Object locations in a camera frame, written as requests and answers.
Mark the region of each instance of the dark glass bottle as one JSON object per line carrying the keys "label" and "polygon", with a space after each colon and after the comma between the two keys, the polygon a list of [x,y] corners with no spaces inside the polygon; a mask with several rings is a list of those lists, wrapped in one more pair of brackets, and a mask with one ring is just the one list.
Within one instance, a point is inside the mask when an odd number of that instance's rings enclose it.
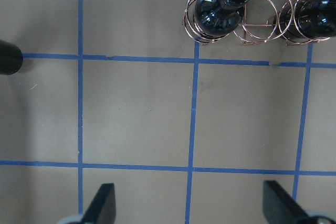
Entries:
{"label": "dark glass bottle", "polygon": [[[291,9],[290,6],[287,6],[279,17],[281,30],[284,30],[288,25],[290,15]],[[336,36],[336,0],[300,0],[295,9],[295,21],[299,31],[292,22],[283,35],[292,41],[300,42],[301,39],[322,39]]]}
{"label": "dark glass bottle", "polygon": [[0,74],[14,74],[22,66],[23,56],[20,49],[0,40]]}
{"label": "dark glass bottle", "polygon": [[248,0],[196,0],[194,19],[203,33],[221,37],[237,28]]}

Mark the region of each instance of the blue tape line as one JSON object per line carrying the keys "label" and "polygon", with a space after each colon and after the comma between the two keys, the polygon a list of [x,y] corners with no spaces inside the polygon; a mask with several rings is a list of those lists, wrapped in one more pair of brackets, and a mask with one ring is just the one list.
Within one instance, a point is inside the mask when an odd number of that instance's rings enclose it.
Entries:
{"label": "blue tape line", "polygon": [[308,103],[308,91],[309,91],[309,80],[310,80],[310,67],[313,54],[313,45],[308,46],[307,51],[307,66],[306,66],[306,76],[305,76],[305,85],[303,88],[303,98],[302,98],[302,109],[301,109],[301,119],[300,119],[300,130],[299,130],[299,139],[298,139],[298,148],[296,154],[296,163],[295,163],[295,175],[294,175],[294,184],[292,197],[294,200],[297,198],[298,186],[299,186],[299,175],[300,175],[300,164],[301,164],[301,155],[302,155],[302,145],[303,145],[303,136],[305,133],[305,122],[306,122],[306,112],[307,112],[307,103]]}
{"label": "blue tape line", "polygon": [[162,170],[172,172],[187,172],[187,167],[180,166],[155,166],[155,165],[115,165],[115,164],[83,164],[83,168],[98,169],[126,169],[126,170]]}
{"label": "blue tape line", "polygon": [[112,56],[83,55],[84,60],[115,60],[115,61],[140,61],[140,62],[170,62],[170,63],[194,63],[189,58],[163,58],[163,57],[137,57],[137,56]]}
{"label": "blue tape line", "polygon": [[336,176],[336,172],[322,172],[322,171],[309,171],[309,170],[301,170],[299,175],[302,176]]}
{"label": "blue tape line", "polygon": [[78,0],[78,213],[83,213],[83,0]]}
{"label": "blue tape line", "polygon": [[334,63],[312,63],[311,68],[336,68]]}
{"label": "blue tape line", "polygon": [[23,58],[78,60],[77,55],[58,55],[58,54],[23,54]]}
{"label": "blue tape line", "polygon": [[[23,54],[27,59],[64,59],[78,60],[77,55],[58,55],[58,54]],[[139,61],[139,62],[170,62],[170,63],[194,63],[191,58],[164,58],[164,57],[140,57],[140,56],[113,56],[105,55],[83,55],[83,60],[115,60],[115,61]],[[247,65],[247,66],[269,66],[268,61],[253,60],[224,60],[224,59],[199,59],[201,64],[218,65]],[[276,67],[298,67],[305,68],[304,62],[282,62]],[[336,68],[336,63],[312,63],[311,68]]]}
{"label": "blue tape line", "polygon": [[263,170],[263,169],[232,169],[232,168],[203,168],[195,167],[194,172],[200,173],[241,173],[241,174],[274,174],[294,175],[294,170]]}
{"label": "blue tape line", "polygon": [[[41,161],[11,161],[1,160],[0,165],[12,166],[37,166],[37,167],[68,167],[78,168],[78,163],[62,162],[41,162]],[[171,172],[188,172],[189,167],[183,166],[153,166],[153,165],[116,165],[116,164],[82,164],[82,168],[95,169],[125,169],[125,170],[157,170]],[[295,175],[295,170],[264,170],[264,169],[236,169],[236,168],[208,168],[194,167],[193,172],[197,173],[233,173],[233,174],[273,174],[273,175]],[[300,176],[336,176],[336,171],[324,172],[318,170],[301,170]]]}
{"label": "blue tape line", "polygon": [[304,62],[282,62],[277,67],[297,67],[297,68],[305,68],[307,66]]}
{"label": "blue tape line", "polygon": [[223,64],[223,65],[247,65],[247,66],[269,66],[268,61],[253,60],[223,60],[223,59],[199,59],[201,64]]}
{"label": "blue tape line", "polygon": [[40,161],[9,161],[9,160],[1,160],[0,165],[75,167],[75,168],[78,167],[77,163],[40,162]]}
{"label": "blue tape line", "polygon": [[189,156],[188,156],[188,177],[187,177],[187,192],[185,204],[185,224],[190,221],[190,207],[193,181],[193,162],[194,162],[194,143],[195,143],[195,128],[196,128],[196,108],[197,108],[197,86],[198,86],[198,62],[199,62],[199,43],[195,42],[195,63],[193,73],[193,91],[190,119],[190,140],[189,140]]}

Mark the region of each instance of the black cylinder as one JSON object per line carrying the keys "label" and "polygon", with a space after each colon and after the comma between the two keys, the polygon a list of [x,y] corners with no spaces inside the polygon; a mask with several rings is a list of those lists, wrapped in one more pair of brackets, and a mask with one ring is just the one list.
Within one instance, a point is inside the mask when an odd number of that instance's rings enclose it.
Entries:
{"label": "black cylinder", "polygon": [[0,74],[14,74],[22,63],[21,50],[14,44],[0,40]]}

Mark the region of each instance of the gray floor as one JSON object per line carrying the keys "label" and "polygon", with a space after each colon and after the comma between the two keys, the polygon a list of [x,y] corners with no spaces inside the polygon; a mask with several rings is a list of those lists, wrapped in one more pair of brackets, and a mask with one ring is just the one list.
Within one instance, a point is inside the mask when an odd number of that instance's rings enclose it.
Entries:
{"label": "gray floor", "polygon": [[198,50],[186,2],[0,0],[25,57],[0,76],[0,223],[54,224],[102,183],[116,224],[266,223],[265,179],[336,218],[336,40]]}

